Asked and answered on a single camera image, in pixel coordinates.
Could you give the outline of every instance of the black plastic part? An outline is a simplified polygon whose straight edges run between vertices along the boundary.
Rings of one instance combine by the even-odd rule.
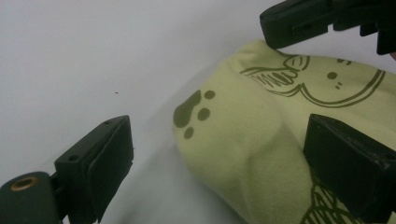
[[[287,0],[260,15],[265,40],[284,48],[328,32],[361,26],[361,36],[378,32],[377,53],[396,51],[395,0]]]
[[[320,182],[354,217],[388,221],[396,202],[395,151],[337,119],[313,114],[304,154]]]
[[[0,188],[0,222],[59,224],[50,176],[35,172],[18,176]]]
[[[101,220],[133,158],[130,120],[122,116],[100,124],[55,161],[73,205],[71,223]]]

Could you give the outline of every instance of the paw print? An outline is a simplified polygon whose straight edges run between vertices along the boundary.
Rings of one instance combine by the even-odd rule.
[[[211,100],[215,98],[216,93],[214,91],[206,91],[204,98]],[[174,113],[174,123],[178,128],[187,127],[190,123],[192,110],[201,103],[202,94],[201,91],[196,91],[186,102],[178,106]],[[207,120],[210,117],[210,110],[208,108],[201,108],[198,112],[197,118],[200,121]],[[190,139],[194,135],[194,128],[189,127],[184,132],[184,138]]]

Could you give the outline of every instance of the light green fabric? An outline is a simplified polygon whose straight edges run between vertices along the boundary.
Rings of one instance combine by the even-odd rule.
[[[255,41],[175,110],[174,134],[190,171],[248,223],[360,223],[310,174],[308,118],[340,119],[396,148],[395,112],[393,74]]]

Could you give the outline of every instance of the cartoon drawing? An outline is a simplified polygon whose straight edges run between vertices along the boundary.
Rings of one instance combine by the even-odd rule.
[[[311,171],[313,186],[311,189],[311,206],[306,211],[301,224],[362,224],[350,213],[340,206],[335,195],[320,184],[315,174]]]
[[[342,59],[279,54],[284,58],[281,67],[250,67],[240,74],[260,82],[273,94],[291,97],[300,92],[323,107],[339,108],[365,100],[386,74]]]

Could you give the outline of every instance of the white surface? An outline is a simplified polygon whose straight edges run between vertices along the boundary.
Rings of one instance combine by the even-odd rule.
[[[100,122],[129,115],[134,166],[103,223],[242,223],[185,169],[172,114],[219,60],[263,38],[259,15],[278,2],[0,2],[0,184],[52,173]],[[351,29],[284,50],[396,73],[375,48],[376,35]]]

